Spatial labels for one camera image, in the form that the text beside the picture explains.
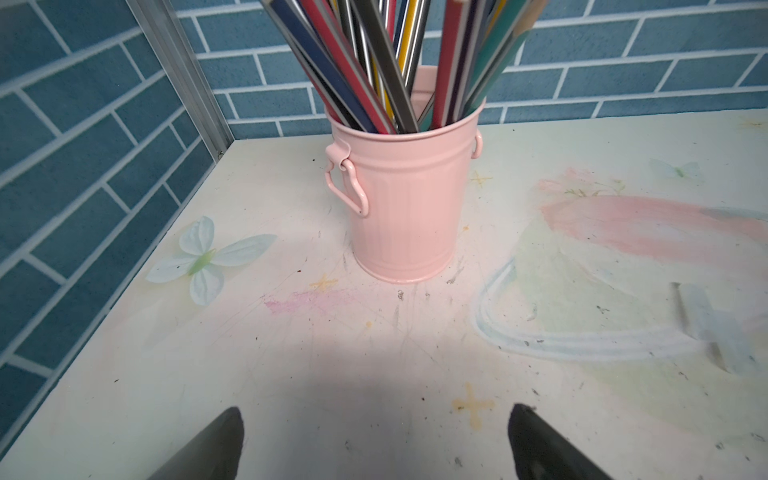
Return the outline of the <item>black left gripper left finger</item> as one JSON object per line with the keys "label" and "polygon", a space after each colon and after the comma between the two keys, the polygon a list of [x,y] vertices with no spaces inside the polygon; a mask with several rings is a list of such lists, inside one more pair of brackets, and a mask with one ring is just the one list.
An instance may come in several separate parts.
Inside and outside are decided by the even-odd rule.
{"label": "black left gripper left finger", "polygon": [[245,431],[240,409],[224,410],[149,479],[222,479],[237,476]]}

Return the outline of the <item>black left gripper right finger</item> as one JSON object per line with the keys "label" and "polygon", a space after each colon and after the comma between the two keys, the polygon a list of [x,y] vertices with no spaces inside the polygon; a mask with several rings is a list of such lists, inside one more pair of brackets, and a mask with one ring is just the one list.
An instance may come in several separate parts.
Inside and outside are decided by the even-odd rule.
{"label": "black left gripper right finger", "polygon": [[514,405],[507,433],[519,479],[611,479],[528,405]]}

